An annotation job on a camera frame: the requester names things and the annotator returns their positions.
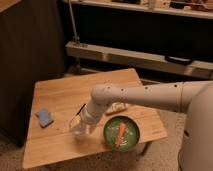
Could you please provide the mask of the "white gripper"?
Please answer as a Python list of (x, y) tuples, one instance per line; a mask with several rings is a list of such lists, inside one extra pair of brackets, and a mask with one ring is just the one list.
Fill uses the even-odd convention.
[(102, 118), (102, 108), (93, 102), (89, 102), (80, 112), (80, 118), (85, 124), (97, 124)]

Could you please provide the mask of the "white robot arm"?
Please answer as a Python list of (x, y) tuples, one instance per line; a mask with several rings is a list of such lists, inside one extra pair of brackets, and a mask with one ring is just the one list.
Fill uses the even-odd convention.
[(179, 167), (213, 171), (213, 81), (192, 81), (123, 88), (96, 85), (80, 113), (85, 124), (98, 123), (114, 102), (171, 110), (187, 115)]

